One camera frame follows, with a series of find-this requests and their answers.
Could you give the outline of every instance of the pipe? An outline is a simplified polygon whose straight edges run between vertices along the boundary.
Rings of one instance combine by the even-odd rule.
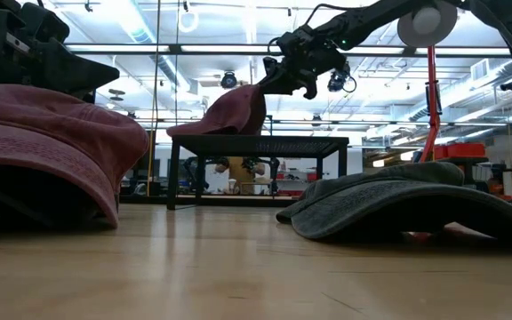
[[[146,20],[143,19],[143,15],[141,14],[140,8],[136,4],[135,0],[110,0],[108,1],[108,4],[117,6],[113,7],[112,11],[118,12],[120,15],[118,20],[120,21],[122,28],[134,42],[139,44],[155,44],[157,42],[154,37],[154,33],[151,32]],[[151,55],[149,58],[154,63],[156,62],[155,55]],[[184,92],[189,92],[191,90],[191,82],[182,75],[171,61],[170,57],[160,55],[159,60],[157,61],[157,66],[174,86]]]
[[[502,84],[512,77],[512,60],[507,61],[504,59],[490,59],[489,65],[490,68],[493,69],[490,74],[494,74],[495,77],[491,81],[485,84],[481,84],[477,89],[484,88],[488,85],[495,86],[497,84]],[[454,84],[448,85],[442,91],[440,91],[442,108],[447,108],[473,95],[472,92],[476,89],[473,88],[473,83],[474,82],[471,79],[471,75],[467,75],[461,78],[461,80],[455,82]],[[422,117],[428,115],[426,111],[426,100],[420,101],[412,108],[413,111],[411,113],[401,116],[397,119],[397,121],[418,121]],[[380,128],[372,130],[367,137],[389,135],[391,132],[397,130],[398,128],[400,128],[400,126],[395,124],[384,125]]]
[[[95,43],[94,39],[89,36],[85,31],[83,31],[80,26],[78,26],[78,24],[76,22],[74,22],[72,19],[69,18],[69,16],[67,16],[64,12],[61,12],[61,11],[58,11],[59,9],[59,6],[57,4],[59,3],[54,3],[53,1],[51,0],[48,0],[48,4],[52,5],[53,7],[53,12],[55,12],[57,15],[60,15],[60,19],[63,20],[63,21],[67,21],[68,22],[68,26],[72,29],[74,29],[76,32],[78,32],[80,35],[82,35],[88,42],[90,43]],[[139,80],[134,74],[132,74],[132,72],[130,72],[128,69],[124,68],[121,64],[119,64],[118,62],[116,62],[116,56],[114,56],[114,58],[112,59],[112,67],[114,68],[117,68],[119,70],[122,70],[126,75],[128,75],[128,77],[132,78],[133,80],[135,80],[138,84],[140,85],[143,85],[143,87],[145,88],[146,92],[149,93],[149,95],[151,96],[151,98],[153,98],[153,93],[152,91],[147,88],[147,86],[145,86],[141,80]]]
[[[489,113],[494,112],[494,111],[499,111],[501,108],[506,108],[506,107],[512,107],[512,98],[509,98],[508,100],[504,100],[504,101],[502,101],[499,104],[490,106],[488,108],[485,108],[483,110],[479,110],[479,111],[476,111],[476,112],[485,111],[483,114],[479,115],[479,116],[484,116],[486,114],[489,114]],[[461,117],[459,119],[456,119],[454,122],[464,122],[464,121],[467,121],[467,119],[464,119],[464,117]],[[469,128],[466,129],[466,128],[463,128],[463,127],[451,127],[451,128],[444,127],[443,130],[440,132],[440,135],[443,136],[443,137],[461,136],[461,135],[470,134],[470,133],[475,132],[475,131],[479,131],[479,128],[469,127]],[[427,129],[425,129],[425,128],[424,129],[420,129],[420,130],[418,130],[418,132],[415,132],[411,136],[411,140],[415,140],[415,139],[419,139],[421,137],[425,137],[427,134],[428,134],[428,130]]]
[[[390,79],[387,83],[385,83],[384,85],[385,86],[390,86],[393,82],[395,82],[395,80],[397,80],[401,75],[405,74],[406,71],[408,71],[408,69],[413,66],[416,61],[418,59],[414,60],[414,61],[406,61],[406,65],[404,67],[402,67],[400,69],[400,71],[398,71],[398,73],[396,74],[396,76],[393,76],[392,79]]]

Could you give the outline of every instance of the ceiling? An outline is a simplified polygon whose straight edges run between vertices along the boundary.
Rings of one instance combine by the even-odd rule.
[[[331,0],[329,4],[362,6],[374,2]],[[136,36],[130,36],[128,29],[137,28],[136,26],[145,26],[148,31],[146,34],[150,35],[149,41],[155,42],[157,36],[157,1],[154,0],[91,1],[92,12],[85,10],[85,1],[81,0],[44,0],[44,3],[47,9],[55,11],[69,24],[71,34],[67,39],[68,44],[135,43]],[[316,0],[200,0],[188,2],[189,12],[185,12],[182,1],[163,0],[158,30],[159,43],[267,44],[275,36],[292,31],[303,24],[319,3],[320,1]],[[310,26],[319,26],[339,13],[333,10],[318,10]],[[363,45],[404,44],[397,35],[394,21],[374,31]],[[485,26],[470,12],[459,11],[455,29],[439,46],[492,47],[504,46],[504,42],[496,30]],[[237,79],[247,84],[257,83],[265,75],[261,56],[163,56],[164,61],[190,84],[188,88],[179,87],[178,92],[175,92],[171,80],[163,69],[157,69],[158,79],[155,80],[156,64],[152,56],[91,54],[84,57],[113,65],[119,68],[122,74],[120,79],[98,90],[97,104],[106,106],[114,102],[114,110],[133,111],[142,119],[152,117],[155,85],[159,117],[189,119],[201,117],[207,106],[226,92],[218,85],[224,71],[234,71]],[[490,113],[477,117],[468,115],[494,104],[491,86],[487,84],[476,88],[475,85],[461,85],[467,82],[471,66],[481,60],[478,56],[437,59],[436,72],[441,89],[445,91],[451,86],[451,94],[443,96],[443,100],[448,100],[445,106],[447,109],[444,110],[445,121],[490,121],[486,118]],[[491,65],[504,66],[508,62],[509,60],[496,59]],[[304,99],[304,91],[296,91],[293,96],[267,96],[268,113],[275,119],[310,120],[313,114],[317,113],[323,119],[331,120],[408,121],[409,116],[425,103],[427,59],[349,57],[348,63],[357,82],[354,93],[329,92],[327,82],[330,75],[327,73],[321,75],[317,81],[318,94],[315,99]],[[112,94],[108,92],[109,89],[126,92],[124,100],[110,101]],[[512,97],[512,92],[499,94],[504,94],[501,98],[506,100]],[[508,108],[503,115],[512,116],[510,109]],[[305,134],[313,133],[308,124],[277,126],[277,129],[282,128],[305,131]],[[369,132],[369,138],[393,136],[400,132],[393,127],[381,131],[380,128],[371,128],[370,125],[337,129],[342,132],[360,132],[362,137]]]

